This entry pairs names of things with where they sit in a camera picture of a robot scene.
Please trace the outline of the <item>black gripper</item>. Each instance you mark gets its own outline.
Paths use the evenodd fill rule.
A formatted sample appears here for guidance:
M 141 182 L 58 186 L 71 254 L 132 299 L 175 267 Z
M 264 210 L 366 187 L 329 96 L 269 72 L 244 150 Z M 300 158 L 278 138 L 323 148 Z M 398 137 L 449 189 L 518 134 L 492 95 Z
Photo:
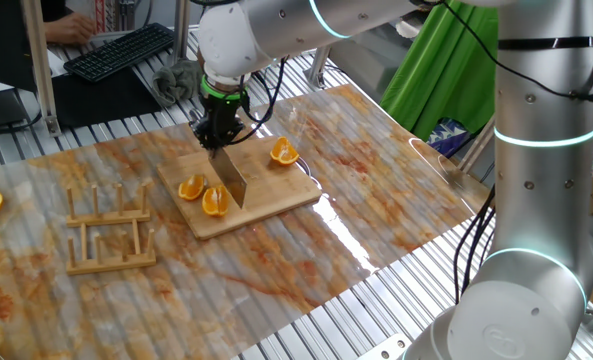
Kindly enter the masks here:
M 231 144 L 244 129 L 237 115 L 240 107 L 238 94 L 217 97 L 211 94 L 201 98 L 204 116 L 191 126 L 201 146 L 207 151 L 222 149 Z

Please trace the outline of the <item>bare person hand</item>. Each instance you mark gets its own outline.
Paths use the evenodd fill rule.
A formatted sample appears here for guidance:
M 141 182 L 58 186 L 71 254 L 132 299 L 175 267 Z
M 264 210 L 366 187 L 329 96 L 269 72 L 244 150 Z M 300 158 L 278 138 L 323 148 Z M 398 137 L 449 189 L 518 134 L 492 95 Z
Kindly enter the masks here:
M 46 22 L 44 26 L 46 41 L 54 44 L 84 45 L 96 33 L 94 21 L 80 13 Z

